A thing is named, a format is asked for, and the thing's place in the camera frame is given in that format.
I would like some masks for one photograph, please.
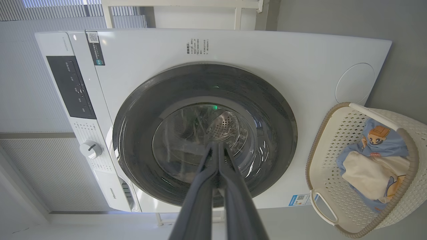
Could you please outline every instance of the laundry basket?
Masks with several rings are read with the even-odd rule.
[[[395,130],[409,150],[409,170],[393,199],[381,213],[374,213],[350,188],[336,165],[336,158],[348,144],[358,143],[365,121],[373,118]],[[311,202],[326,222],[345,236],[359,238],[370,231],[399,222],[427,199],[427,126],[409,117],[354,103],[340,103],[323,120],[314,140],[306,167]],[[317,207],[318,194],[335,220]]]

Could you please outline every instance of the basket handle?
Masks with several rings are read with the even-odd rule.
[[[348,105],[349,107],[353,108],[354,110],[357,110],[363,114],[365,114],[366,116],[373,118],[374,120],[386,125],[389,128],[392,128],[393,130],[397,131],[400,126],[398,124],[396,124],[395,122],[391,121],[390,119],[385,118],[384,116],[372,111],[369,108],[366,108],[364,106],[361,106],[359,104],[356,103],[350,103]]]
[[[320,209],[317,207],[316,202],[314,201],[314,196],[315,195],[319,195],[319,197],[322,198],[323,202],[325,202],[325,204],[328,206],[329,210],[331,211],[331,213],[333,214],[333,216],[335,217],[335,221],[332,221],[331,219],[329,219],[326,215],[324,215]],[[332,208],[329,206],[329,204],[325,201],[325,199],[323,198],[323,196],[316,192],[314,189],[310,190],[310,199],[311,199],[311,205],[313,205],[314,210],[317,212],[317,214],[323,218],[323,220],[325,220],[327,223],[331,224],[331,225],[337,225],[338,224],[338,217],[336,216],[335,212],[332,210]]]

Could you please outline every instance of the washing machine door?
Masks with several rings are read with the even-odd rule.
[[[178,206],[213,140],[229,145],[254,197],[288,168],[297,127],[274,87],[220,64],[156,75],[129,95],[114,122],[113,145],[126,175],[147,194]],[[221,195],[214,196],[213,206],[223,206]]]

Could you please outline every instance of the label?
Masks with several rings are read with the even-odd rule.
[[[187,42],[187,54],[207,55],[209,54],[209,39],[192,38]]]
[[[310,194],[294,195],[289,203],[289,206],[302,206],[311,204]]]
[[[86,32],[86,37],[88,39],[94,65],[105,65],[101,44],[99,44],[98,32]]]

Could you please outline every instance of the front-loading washing machine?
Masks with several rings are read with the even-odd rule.
[[[99,29],[36,39],[93,174],[115,209],[177,212],[213,140],[257,208],[308,194],[327,111],[365,104],[390,41],[290,32]],[[213,198],[214,207],[223,198]]]

